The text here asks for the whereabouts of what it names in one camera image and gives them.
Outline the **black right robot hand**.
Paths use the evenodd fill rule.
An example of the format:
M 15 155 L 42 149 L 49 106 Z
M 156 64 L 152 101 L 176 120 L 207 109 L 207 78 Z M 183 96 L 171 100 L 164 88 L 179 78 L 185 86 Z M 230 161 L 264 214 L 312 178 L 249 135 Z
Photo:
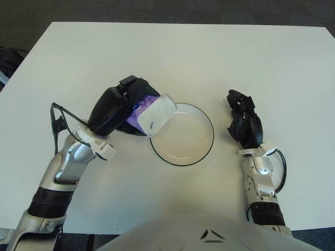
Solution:
M 227 102 L 231 108 L 232 122 L 228 132 L 243 149 L 258 148 L 263 143 L 262 123 L 255 113 L 251 96 L 229 90 Z

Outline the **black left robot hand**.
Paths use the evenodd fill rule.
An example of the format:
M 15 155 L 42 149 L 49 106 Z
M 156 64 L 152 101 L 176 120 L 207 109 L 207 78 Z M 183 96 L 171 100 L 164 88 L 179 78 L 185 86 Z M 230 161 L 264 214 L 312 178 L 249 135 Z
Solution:
M 88 120 L 88 128 L 96 135 L 107 136 L 114 130 L 144 136 L 127 119 L 141 101 L 147 97 L 159 97 L 159 93 L 143 78 L 130 75 L 115 87 L 102 94 Z

